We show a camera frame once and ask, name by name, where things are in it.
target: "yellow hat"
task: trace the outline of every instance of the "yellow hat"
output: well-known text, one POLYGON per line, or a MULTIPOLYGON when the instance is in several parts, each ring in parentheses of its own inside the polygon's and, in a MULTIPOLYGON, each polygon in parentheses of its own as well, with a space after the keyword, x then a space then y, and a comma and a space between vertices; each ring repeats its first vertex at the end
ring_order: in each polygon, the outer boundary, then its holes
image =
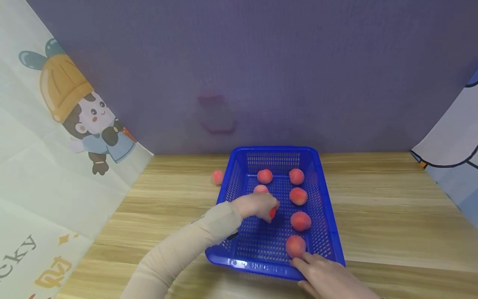
POLYGON ((40 91, 56 122, 63 123, 93 87, 66 54, 50 57, 40 75, 40 91))

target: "peach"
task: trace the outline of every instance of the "peach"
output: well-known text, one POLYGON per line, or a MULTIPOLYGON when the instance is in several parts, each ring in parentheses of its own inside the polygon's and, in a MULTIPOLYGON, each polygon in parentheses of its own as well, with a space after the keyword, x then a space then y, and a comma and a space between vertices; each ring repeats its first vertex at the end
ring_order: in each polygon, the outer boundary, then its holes
POLYGON ((212 173, 212 181, 216 185, 221 185, 222 180, 224 180, 224 171, 222 170, 216 170, 212 173))
POLYGON ((260 170, 257 173, 257 180, 259 180, 261 184, 269 184, 272 181, 272 172, 268 169, 260 170))
POLYGON ((264 185, 257 185, 252 193, 269 193, 269 189, 264 185))
POLYGON ((312 226, 312 220, 310 220, 309 215, 304 212, 295 212, 292 214, 291 224, 296 231, 302 232, 312 226))
POLYGON ((289 171, 289 178, 294 185, 300 185, 304 182, 304 173, 298 168, 289 171))
POLYGON ((275 217, 275 211, 277 210, 277 208, 272 208, 270 211, 269 211, 269 216, 271 217, 271 219, 274 219, 275 217))
POLYGON ((299 236, 290 236, 285 242, 285 251, 291 258, 301 258, 305 252, 305 241, 299 236))
POLYGON ((304 189, 295 187, 291 190, 291 193, 289 193, 289 198, 294 204, 303 206, 307 202, 308 195, 304 189))

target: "wood grain surface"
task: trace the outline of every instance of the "wood grain surface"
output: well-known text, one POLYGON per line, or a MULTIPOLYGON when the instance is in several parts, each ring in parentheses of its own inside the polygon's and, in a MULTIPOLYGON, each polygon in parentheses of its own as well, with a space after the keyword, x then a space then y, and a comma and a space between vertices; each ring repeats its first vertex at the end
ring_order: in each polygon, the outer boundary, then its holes
MULTIPOLYGON (((155 156, 57 299, 118 298, 141 258, 204 214, 227 156, 155 156)), ((409 153, 321 155, 347 266, 387 299, 478 298, 478 230, 409 153)), ((308 298, 199 256, 167 298, 308 298)))

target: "blue plastic basket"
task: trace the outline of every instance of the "blue plastic basket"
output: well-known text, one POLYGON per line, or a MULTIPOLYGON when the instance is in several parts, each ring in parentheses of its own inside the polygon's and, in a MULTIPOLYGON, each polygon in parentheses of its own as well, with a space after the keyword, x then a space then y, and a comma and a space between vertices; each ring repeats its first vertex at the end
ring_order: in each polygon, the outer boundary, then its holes
POLYGON ((272 223, 255 216, 246 218, 239 227, 237 237, 206 250, 208 260, 239 271, 303 280, 304 276, 289 265, 290 258, 285 251, 287 238, 294 234, 304 238, 307 252, 320 254, 345 266, 324 172, 319 154, 313 148, 236 148, 229 158, 217 204, 252 193, 254 187, 260 184, 257 172, 265 168, 273 173, 273 180, 267 188, 281 202, 272 223), (289 192, 297 187, 289 180, 289 171, 293 168, 299 168, 305 174, 300 187, 307 191, 309 199, 301 207, 289 199, 289 192), (297 211, 306 212, 312 220, 312 227, 303 233, 295 231, 290 223, 292 214, 297 211))

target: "purple wall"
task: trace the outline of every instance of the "purple wall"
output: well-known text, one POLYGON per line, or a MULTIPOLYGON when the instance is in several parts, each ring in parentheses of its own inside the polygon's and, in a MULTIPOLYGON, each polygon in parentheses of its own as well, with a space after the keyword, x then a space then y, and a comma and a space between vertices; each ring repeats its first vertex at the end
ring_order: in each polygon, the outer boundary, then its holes
POLYGON ((155 154, 405 151, 478 67, 478 1, 28 0, 155 154))

